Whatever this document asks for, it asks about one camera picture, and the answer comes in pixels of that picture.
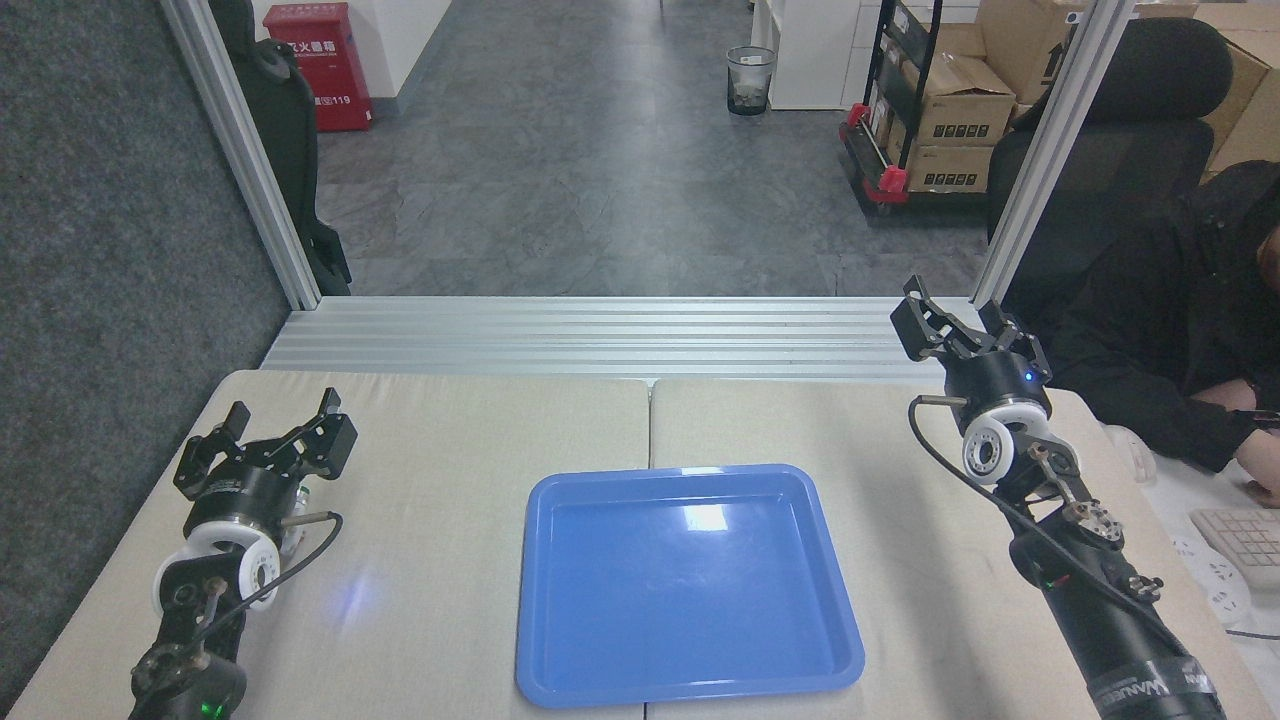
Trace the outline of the person's hand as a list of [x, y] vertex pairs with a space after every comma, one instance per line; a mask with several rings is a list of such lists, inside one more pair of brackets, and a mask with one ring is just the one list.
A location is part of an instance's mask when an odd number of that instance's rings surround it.
[[1279, 437], [1267, 430], [1252, 430], [1234, 459], [1249, 475], [1251, 497], [1267, 509], [1279, 509]]

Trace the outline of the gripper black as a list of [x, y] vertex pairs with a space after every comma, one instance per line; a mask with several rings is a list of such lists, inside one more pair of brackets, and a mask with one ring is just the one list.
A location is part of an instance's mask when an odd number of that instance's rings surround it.
[[[1032, 402], [1052, 415], [1044, 384], [1052, 370], [1041, 338], [1011, 313], [989, 300], [978, 309], [984, 331], [965, 325], [928, 293], [920, 275], [902, 286], [902, 301], [890, 314], [899, 341], [914, 363], [943, 363], [945, 393], [963, 398], [954, 409], [957, 427], [969, 427], [980, 414], [1012, 402]], [[998, 351], [987, 352], [987, 334]]]
[[[188, 530], [233, 521], [282, 537], [282, 519], [294, 511], [302, 479], [339, 478], [358, 437], [353, 420], [340, 410], [335, 388], [325, 388], [317, 414], [303, 425], [280, 438], [251, 442], [244, 451], [241, 437], [250, 418], [248, 407], [234, 401], [223, 423], [187, 439], [174, 486], [193, 502]], [[224, 461], [212, 470], [220, 455], [232, 461], [244, 455], [247, 464]]]

